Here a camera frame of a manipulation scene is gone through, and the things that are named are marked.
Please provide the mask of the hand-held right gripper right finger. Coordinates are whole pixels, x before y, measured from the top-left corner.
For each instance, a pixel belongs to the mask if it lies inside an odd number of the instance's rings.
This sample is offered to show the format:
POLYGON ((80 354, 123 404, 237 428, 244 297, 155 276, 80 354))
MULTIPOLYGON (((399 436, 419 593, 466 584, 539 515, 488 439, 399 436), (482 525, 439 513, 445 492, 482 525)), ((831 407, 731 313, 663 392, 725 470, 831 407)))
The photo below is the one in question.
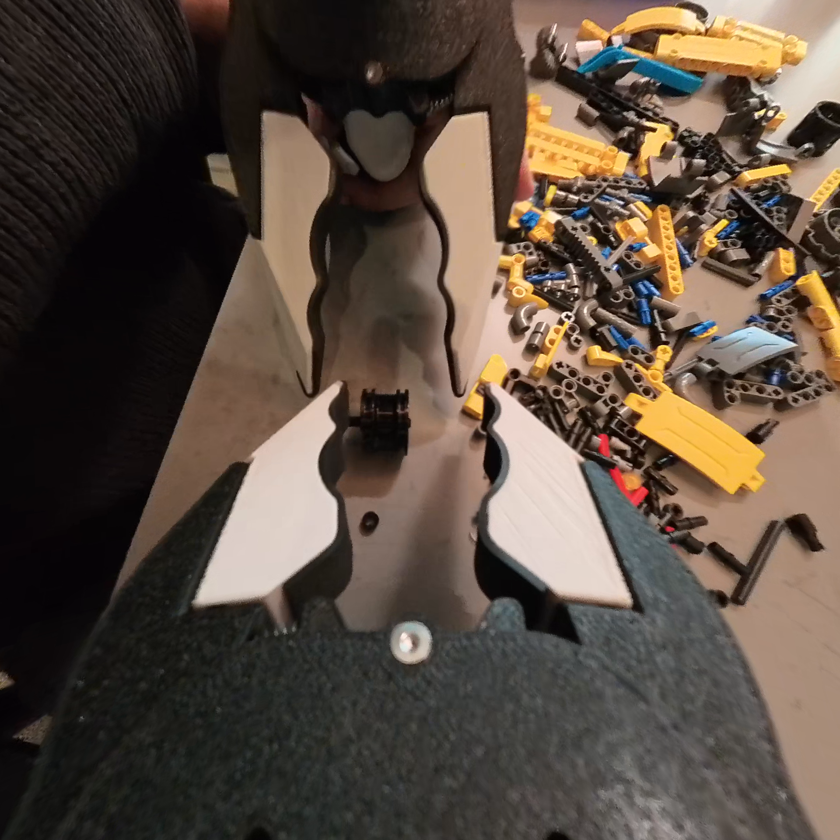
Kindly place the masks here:
POLYGON ((478 544, 540 594, 634 604, 585 474, 585 459, 501 385, 484 389, 478 544))

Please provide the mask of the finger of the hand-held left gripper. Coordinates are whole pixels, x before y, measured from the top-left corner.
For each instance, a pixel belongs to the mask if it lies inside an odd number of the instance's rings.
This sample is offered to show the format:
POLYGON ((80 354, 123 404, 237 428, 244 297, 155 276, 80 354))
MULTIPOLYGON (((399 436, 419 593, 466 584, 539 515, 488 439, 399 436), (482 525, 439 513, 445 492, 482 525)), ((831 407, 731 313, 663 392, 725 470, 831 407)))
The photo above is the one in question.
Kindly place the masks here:
POLYGON ((444 300, 444 349, 456 396, 469 389, 496 276, 496 216, 489 120, 452 117, 423 160, 424 204, 440 235, 437 288, 444 300))
POLYGON ((321 390, 326 282, 321 223, 333 198, 333 163, 297 116, 261 116, 261 249, 278 333, 303 393, 321 390))

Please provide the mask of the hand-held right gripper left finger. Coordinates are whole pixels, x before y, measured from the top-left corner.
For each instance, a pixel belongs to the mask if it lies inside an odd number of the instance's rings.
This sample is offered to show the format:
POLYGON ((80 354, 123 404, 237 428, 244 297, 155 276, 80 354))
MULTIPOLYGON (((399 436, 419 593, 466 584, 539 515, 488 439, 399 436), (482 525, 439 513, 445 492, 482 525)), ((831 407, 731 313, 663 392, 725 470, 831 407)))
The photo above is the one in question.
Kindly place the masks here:
POLYGON ((312 599, 350 582, 352 544, 338 483, 350 395, 336 381, 257 447, 192 598, 192 608, 264 606, 290 631, 312 599))

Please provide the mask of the pile of toy building pieces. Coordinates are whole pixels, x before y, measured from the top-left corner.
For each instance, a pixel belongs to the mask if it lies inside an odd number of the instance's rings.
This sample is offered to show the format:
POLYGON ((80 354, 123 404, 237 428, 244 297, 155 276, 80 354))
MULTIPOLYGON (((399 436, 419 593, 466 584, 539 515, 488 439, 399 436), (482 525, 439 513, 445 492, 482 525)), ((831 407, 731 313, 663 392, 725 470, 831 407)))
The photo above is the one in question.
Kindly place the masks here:
POLYGON ((697 538, 707 518, 683 512, 667 475, 691 467, 640 434, 624 401, 674 393, 763 450, 783 413, 838 393, 838 168, 810 196, 791 182, 797 165, 838 142, 838 102, 819 101, 778 138, 787 114, 774 86, 800 64, 762 81, 710 73, 681 95, 622 68, 579 75, 581 53, 600 49, 580 48, 580 30, 568 59, 557 25, 541 28, 529 74, 576 95, 578 122, 603 129, 629 163, 623 176, 532 176, 532 196, 509 217, 497 283, 519 357, 492 355, 463 413, 482 422, 485 386, 501 385, 602 467, 669 543, 709 553, 738 582, 750 557, 697 538), (674 301, 662 297, 648 238, 659 204, 671 210, 683 270, 674 301), (557 242, 561 217, 601 250, 620 288, 600 288, 557 242), (698 361, 710 341, 749 326, 799 349, 732 377, 698 361))

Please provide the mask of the black toy wheel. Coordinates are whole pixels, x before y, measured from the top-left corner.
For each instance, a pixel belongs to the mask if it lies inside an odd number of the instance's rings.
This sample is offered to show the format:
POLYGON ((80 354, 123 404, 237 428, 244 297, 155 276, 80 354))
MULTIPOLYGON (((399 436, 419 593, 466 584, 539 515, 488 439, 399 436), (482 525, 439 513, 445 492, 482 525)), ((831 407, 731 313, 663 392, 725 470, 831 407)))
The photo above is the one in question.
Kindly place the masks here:
POLYGON ((359 430, 364 450, 407 454, 412 424, 409 394, 408 390, 380 393, 375 389, 363 389, 358 416, 363 417, 359 430))

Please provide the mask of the long black toy axle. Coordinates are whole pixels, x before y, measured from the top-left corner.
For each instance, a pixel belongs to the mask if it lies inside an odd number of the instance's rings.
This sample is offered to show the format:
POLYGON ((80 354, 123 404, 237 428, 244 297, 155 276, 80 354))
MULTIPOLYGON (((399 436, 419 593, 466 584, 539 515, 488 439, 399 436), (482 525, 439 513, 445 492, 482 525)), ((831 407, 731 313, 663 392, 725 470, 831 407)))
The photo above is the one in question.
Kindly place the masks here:
POLYGON ((770 521, 766 526, 730 595, 730 601, 735 606, 744 606, 747 603, 783 530, 784 521, 779 519, 770 521))

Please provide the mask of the person's left hand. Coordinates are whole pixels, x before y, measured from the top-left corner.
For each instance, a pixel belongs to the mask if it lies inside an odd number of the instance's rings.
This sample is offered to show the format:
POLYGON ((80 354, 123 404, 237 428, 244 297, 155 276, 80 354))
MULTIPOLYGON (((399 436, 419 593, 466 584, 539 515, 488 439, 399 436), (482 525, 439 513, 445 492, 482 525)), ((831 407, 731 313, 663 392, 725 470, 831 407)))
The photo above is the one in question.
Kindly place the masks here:
POLYGON ((340 174, 337 187, 342 205, 387 214, 420 204, 423 201, 420 181, 420 174, 409 170, 389 182, 378 182, 363 174, 340 174))

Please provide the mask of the grey toy gear rack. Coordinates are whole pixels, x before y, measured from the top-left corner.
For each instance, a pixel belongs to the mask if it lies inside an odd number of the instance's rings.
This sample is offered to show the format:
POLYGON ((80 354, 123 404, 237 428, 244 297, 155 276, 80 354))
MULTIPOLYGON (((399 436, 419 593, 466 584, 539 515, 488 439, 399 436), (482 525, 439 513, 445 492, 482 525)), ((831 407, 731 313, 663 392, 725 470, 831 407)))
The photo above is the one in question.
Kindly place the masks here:
POLYGON ((623 285, 623 279, 607 264, 601 250, 590 241, 574 220, 561 217, 554 225, 554 236, 600 288, 617 290, 623 285))

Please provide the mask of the yellow studded beam assembly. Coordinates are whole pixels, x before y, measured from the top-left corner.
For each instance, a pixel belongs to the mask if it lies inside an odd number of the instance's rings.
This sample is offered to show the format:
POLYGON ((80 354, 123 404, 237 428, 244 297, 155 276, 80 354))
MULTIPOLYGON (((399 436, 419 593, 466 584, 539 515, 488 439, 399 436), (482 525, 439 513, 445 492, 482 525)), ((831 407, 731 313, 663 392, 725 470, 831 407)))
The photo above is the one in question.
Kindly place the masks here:
POLYGON ((527 97, 526 152, 534 178, 551 182, 577 176, 623 176, 629 155, 614 146, 555 128, 549 122, 551 106, 539 94, 527 97))

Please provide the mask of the yellow curved toy panel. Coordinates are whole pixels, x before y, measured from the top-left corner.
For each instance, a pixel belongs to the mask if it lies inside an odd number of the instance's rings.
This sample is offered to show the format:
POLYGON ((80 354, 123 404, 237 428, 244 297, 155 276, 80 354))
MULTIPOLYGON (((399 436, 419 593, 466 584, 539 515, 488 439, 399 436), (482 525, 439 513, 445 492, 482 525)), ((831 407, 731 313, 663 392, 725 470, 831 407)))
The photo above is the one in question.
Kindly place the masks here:
POLYGON ((727 493, 763 486, 762 449, 694 403, 667 392, 653 400, 630 393, 624 403, 637 415, 640 434, 727 493))

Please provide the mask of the person's dark knit sweater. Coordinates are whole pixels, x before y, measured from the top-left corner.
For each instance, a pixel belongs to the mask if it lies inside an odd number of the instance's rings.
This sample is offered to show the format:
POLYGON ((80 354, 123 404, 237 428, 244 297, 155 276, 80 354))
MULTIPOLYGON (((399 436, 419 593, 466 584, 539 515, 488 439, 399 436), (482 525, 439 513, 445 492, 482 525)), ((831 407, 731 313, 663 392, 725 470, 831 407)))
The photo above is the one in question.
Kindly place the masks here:
POLYGON ((2 732, 109 600, 247 235, 230 2, 2 2, 2 732))

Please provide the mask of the long yellow holed beam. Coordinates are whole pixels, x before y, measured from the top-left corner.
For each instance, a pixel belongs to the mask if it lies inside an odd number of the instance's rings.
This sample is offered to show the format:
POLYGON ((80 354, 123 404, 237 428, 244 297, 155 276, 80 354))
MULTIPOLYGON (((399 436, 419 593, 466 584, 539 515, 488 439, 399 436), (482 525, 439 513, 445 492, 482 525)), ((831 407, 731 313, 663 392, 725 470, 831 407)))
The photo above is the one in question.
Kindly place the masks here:
POLYGON ((660 252, 655 262, 658 266, 661 296, 667 301, 674 301, 684 293, 685 285, 673 216, 668 205, 659 204, 654 208, 647 221, 647 237, 660 252))

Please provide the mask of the grey toy panel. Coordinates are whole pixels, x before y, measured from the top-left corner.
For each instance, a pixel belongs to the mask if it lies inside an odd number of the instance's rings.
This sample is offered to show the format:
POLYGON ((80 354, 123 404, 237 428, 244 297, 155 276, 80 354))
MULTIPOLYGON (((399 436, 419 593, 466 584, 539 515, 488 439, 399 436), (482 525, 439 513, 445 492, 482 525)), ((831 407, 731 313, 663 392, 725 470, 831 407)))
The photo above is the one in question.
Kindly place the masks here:
POLYGON ((798 349, 779 334, 749 326, 710 341, 696 357, 709 372, 732 377, 798 349))

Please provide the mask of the yellow toy vehicle section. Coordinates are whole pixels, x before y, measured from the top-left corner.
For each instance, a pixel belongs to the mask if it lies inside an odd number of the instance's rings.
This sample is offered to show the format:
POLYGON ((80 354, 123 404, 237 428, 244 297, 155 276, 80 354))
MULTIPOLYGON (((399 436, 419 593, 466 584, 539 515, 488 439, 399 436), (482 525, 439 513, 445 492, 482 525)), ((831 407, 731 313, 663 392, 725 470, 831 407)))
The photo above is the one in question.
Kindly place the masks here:
POLYGON ((735 17, 708 17, 692 2, 648 7, 606 31, 591 20, 580 30, 577 73, 592 77, 619 68, 657 82, 678 94, 696 92, 704 76, 767 81, 784 67, 803 62, 802 38, 735 17))

